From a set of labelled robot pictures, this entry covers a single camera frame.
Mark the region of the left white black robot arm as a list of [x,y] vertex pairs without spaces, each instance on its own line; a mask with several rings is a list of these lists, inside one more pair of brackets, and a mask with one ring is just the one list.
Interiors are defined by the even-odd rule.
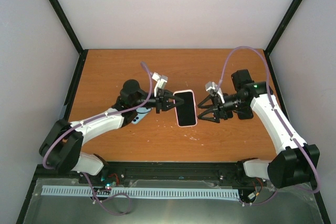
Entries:
[[90,174],[97,183],[104,183],[109,170],[97,155],[84,153],[82,146],[95,137],[130,124],[138,116],[138,108],[154,108],[160,113],[182,104],[184,100],[169,90],[156,88],[145,92],[138,81],[128,80],[111,108],[82,121],[60,119],[53,125],[39,149],[43,167],[59,174],[70,171]]

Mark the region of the silver edged smartphone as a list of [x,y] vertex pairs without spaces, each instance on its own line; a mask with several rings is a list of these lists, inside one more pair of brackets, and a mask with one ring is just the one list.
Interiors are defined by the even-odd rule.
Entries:
[[192,127],[197,124],[194,92],[191,89],[176,91],[174,96],[182,99],[183,104],[175,107],[177,124],[179,127]]

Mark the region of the black smartphone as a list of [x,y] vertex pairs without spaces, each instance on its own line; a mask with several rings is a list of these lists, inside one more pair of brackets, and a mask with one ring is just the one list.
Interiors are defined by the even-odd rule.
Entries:
[[224,109],[223,113],[224,113],[224,115],[223,115],[224,120],[228,120],[228,119],[233,118],[232,110]]

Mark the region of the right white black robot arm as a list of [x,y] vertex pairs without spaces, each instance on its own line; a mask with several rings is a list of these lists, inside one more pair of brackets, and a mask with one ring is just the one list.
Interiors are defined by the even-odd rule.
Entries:
[[203,112],[198,119],[219,123],[237,113],[241,120],[257,115],[269,134],[276,157],[271,161],[258,158],[239,162],[240,176],[269,180],[276,188],[310,183],[316,179],[320,152],[316,145],[309,145],[294,130],[279,107],[267,82],[255,82],[247,69],[231,75],[234,94],[223,93],[214,82],[208,82],[208,96],[198,104]]

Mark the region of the black phone case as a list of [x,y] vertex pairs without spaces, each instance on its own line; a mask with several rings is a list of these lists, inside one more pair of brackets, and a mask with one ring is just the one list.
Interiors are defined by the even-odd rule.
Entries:
[[248,103],[242,103],[242,104],[235,105],[235,108],[233,111],[238,115],[238,118],[240,120],[249,120],[254,117],[251,106]]

